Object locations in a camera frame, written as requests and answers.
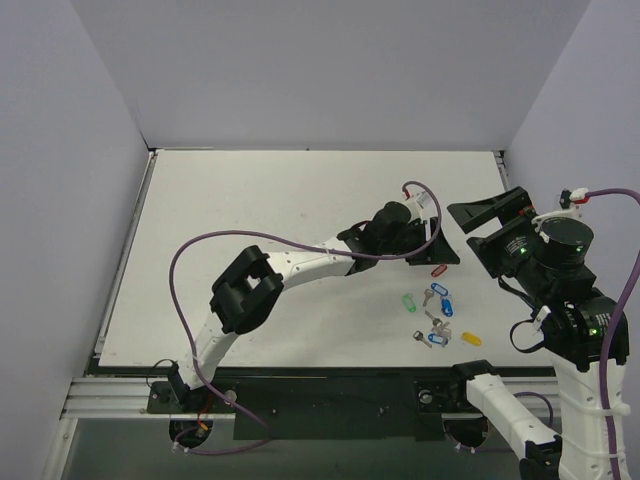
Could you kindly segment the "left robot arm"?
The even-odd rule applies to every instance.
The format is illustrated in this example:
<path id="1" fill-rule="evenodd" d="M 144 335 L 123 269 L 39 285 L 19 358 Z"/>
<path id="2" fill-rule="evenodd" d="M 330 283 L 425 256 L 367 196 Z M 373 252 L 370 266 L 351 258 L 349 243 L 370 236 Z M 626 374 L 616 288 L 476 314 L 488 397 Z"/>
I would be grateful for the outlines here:
<path id="1" fill-rule="evenodd" d="M 257 245 L 243 249 L 214 281 L 207 319 L 197 333 L 188 333 L 188 353 L 171 367 L 170 399 L 186 412 L 200 408 L 204 385 L 231 346 L 262 326 L 287 290 L 362 273 L 385 258 L 411 266 L 459 264 L 441 223 L 440 214 L 428 216 L 417 200 L 392 201 L 372 219 L 318 245 L 286 241 L 280 252 L 265 252 Z"/>

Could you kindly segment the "red key tag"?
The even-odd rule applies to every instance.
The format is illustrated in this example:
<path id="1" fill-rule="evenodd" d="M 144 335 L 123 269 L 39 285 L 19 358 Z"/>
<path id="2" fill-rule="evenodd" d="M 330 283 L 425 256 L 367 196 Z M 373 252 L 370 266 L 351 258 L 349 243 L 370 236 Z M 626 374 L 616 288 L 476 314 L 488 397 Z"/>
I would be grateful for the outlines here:
<path id="1" fill-rule="evenodd" d="M 446 264 L 438 265 L 431 271 L 431 276 L 436 278 L 445 273 L 448 270 L 448 266 Z"/>

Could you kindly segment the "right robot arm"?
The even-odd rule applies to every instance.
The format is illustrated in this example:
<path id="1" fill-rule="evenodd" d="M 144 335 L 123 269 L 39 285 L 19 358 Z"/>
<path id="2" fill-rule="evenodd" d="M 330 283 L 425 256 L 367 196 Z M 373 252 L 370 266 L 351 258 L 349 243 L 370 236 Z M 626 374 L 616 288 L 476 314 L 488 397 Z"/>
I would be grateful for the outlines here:
<path id="1" fill-rule="evenodd" d="M 500 284 L 527 302 L 529 324 L 542 335 L 538 348 L 551 360 L 562 428 L 542 423 L 504 385 L 487 361 L 457 364 L 447 383 L 449 402 L 477 409 L 508 442 L 524 479 L 625 479 L 629 475 L 623 420 L 630 408 L 622 384 L 630 353 L 625 300 L 595 285 L 585 257 L 592 229 L 579 208 L 592 194 L 565 190 L 559 209 L 538 213 L 522 188 L 448 210 L 468 245 Z"/>

